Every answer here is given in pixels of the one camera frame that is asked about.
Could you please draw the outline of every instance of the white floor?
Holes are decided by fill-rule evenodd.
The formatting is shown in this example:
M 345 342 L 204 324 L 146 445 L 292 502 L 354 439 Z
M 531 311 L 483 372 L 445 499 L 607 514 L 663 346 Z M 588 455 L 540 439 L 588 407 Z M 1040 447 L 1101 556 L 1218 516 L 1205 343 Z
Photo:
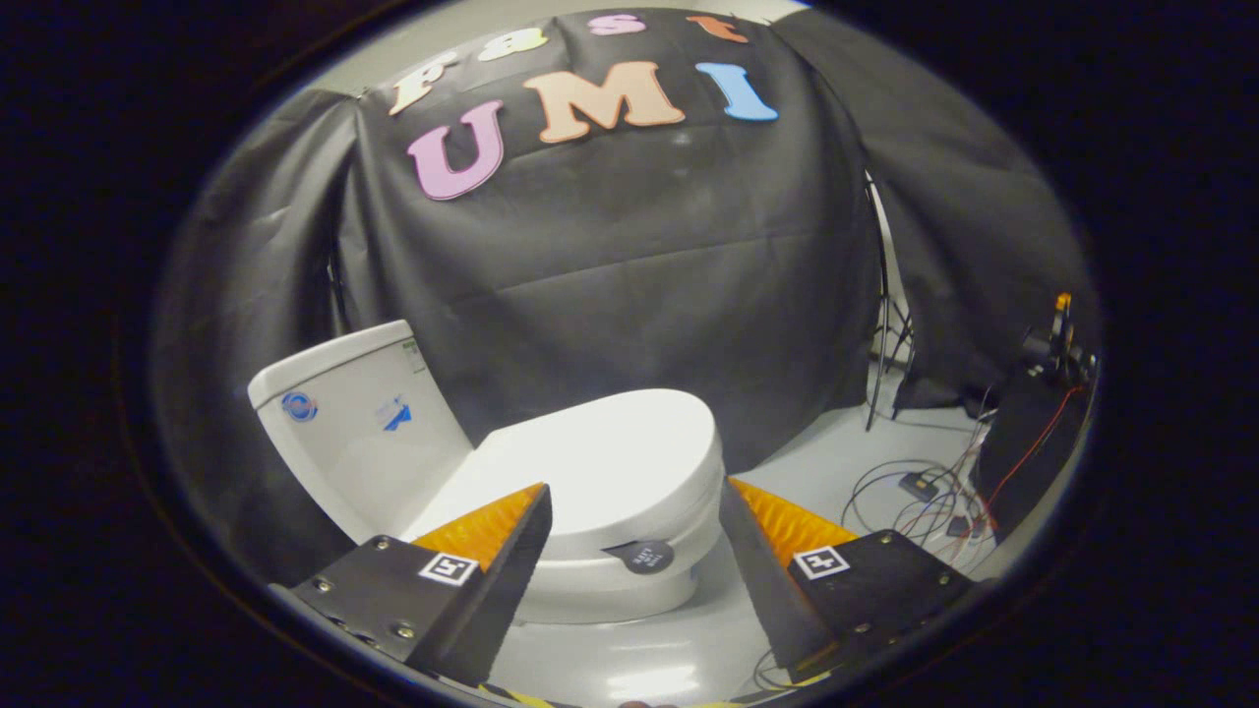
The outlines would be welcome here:
M 895 370 L 884 377 L 879 402 L 884 416 L 891 416 L 898 383 Z M 875 418 L 870 432 L 865 431 L 867 413 L 864 406 L 823 413 L 769 461 L 740 479 L 840 522 L 854 485 L 869 469 L 899 459 L 938 461 L 948 467 L 967 450 L 976 430 L 974 421 L 961 408 L 906 411 L 896 422 Z M 924 464 L 890 465 L 869 479 L 923 467 Z M 859 496 L 861 518 L 870 529 L 862 528 L 851 509 L 844 525 L 864 535 L 893 528 L 899 514 L 898 530 L 908 525 L 910 537 L 925 532 L 930 514 L 923 515 L 917 528 L 912 525 L 923 504 L 906 510 L 914 499 L 896 485 L 898 479 L 899 475 L 876 481 Z M 948 488 L 946 479 L 939 486 L 943 494 Z M 958 504 L 956 513 L 961 514 L 962 506 Z M 942 515 L 938 525 L 947 518 Z M 972 568 L 990 553 L 992 542 L 957 544 L 954 540 L 940 529 L 927 535 L 925 548 L 978 580 Z M 613 708 L 627 700 L 685 707 L 755 693 L 753 671 L 769 642 L 724 537 L 701 561 L 695 597 L 655 617 L 607 625 L 512 626 L 490 683 L 587 708 Z M 556 666 L 563 666 L 563 671 Z M 768 675 L 776 682 L 786 680 L 781 673 Z

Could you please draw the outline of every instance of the orange component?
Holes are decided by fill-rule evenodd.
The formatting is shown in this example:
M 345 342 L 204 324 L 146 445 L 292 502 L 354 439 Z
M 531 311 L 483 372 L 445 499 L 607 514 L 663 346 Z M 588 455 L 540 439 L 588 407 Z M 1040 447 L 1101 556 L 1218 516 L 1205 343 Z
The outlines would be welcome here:
M 743 501 L 760 524 L 760 530 L 769 539 L 774 557 L 782 567 L 792 562 L 796 553 L 838 545 L 855 540 L 857 535 L 838 524 L 827 522 L 817 514 L 802 509 L 781 496 L 757 489 L 745 481 L 726 477 L 734 489 L 739 490 Z
M 538 498 L 543 486 L 543 482 L 538 482 L 497 501 L 491 501 L 426 533 L 412 543 L 429 551 L 472 558 L 481 563 L 482 571 L 488 571 L 490 563 L 499 556 L 499 551 L 502 549 L 502 544 L 507 542 L 511 532 L 516 530 L 516 524 L 520 523 L 520 518 L 525 515 L 525 510 Z

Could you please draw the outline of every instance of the toilet bowl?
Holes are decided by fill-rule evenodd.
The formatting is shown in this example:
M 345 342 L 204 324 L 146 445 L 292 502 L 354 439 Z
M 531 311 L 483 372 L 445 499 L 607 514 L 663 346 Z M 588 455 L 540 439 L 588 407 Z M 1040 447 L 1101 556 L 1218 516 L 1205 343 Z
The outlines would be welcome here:
M 551 533 L 517 621 L 672 610 L 721 533 L 720 438 L 689 393 L 608 396 L 496 430 L 473 448 L 405 321 L 272 364 L 248 393 L 290 470 L 355 543 L 410 540 L 548 482 Z

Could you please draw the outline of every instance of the black cloth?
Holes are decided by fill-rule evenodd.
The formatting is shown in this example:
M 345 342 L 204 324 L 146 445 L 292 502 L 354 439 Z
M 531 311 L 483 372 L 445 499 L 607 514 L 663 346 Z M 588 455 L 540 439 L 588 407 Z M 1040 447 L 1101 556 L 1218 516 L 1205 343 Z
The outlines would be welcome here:
M 1059 292 L 1073 294 L 1078 344 L 1099 350 L 1081 227 L 1013 137 L 923 66 L 826 13 L 794 13 L 772 31 L 861 132 L 914 324 L 899 407 L 977 402 L 1017 363 L 1027 328 L 1049 328 Z
M 535 23 L 546 45 L 494 62 L 476 54 L 501 33 L 466 43 L 394 117 L 393 79 L 361 96 L 302 91 L 208 183 L 155 311 L 154 403 L 196 513 L 261 580 L 296 583 L 351 544 L 285 466 L 246 385 L 346 331 L 405 319 L 473 443 L 669 387 L 711 407 L 739 472 L 825 408 L 864 401 L 879 241 L 852 107 L 763 25 L 730 19 L 742 44 L 694 13 L 632 13 L 646 31 L 596 37 L 585 23 L 613 11 L 567 15 Z M 628 60 L 658 64 L 685 121 L 587 120 L 582 139 L 539 140 L 525 79 L 572 71 L 598 84 Z M 725 115 L 700 62 L 744 67 L 779 117 Z M 451 126 L 462 169 L 476 147 L 460 117 L 491 100 L 504 102 L 502 165 L 462 197 L 428 199 L 408 146 Z

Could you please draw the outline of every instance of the black circular sticker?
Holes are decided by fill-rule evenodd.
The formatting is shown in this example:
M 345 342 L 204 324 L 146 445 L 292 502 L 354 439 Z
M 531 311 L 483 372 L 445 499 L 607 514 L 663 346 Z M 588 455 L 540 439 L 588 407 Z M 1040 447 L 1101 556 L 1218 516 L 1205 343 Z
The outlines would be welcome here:
M 640 576 L 658 573 L 674 562 L 674 547 L 663 540 L 635 540 L 603 552 L 621 558 L 631 573 Z

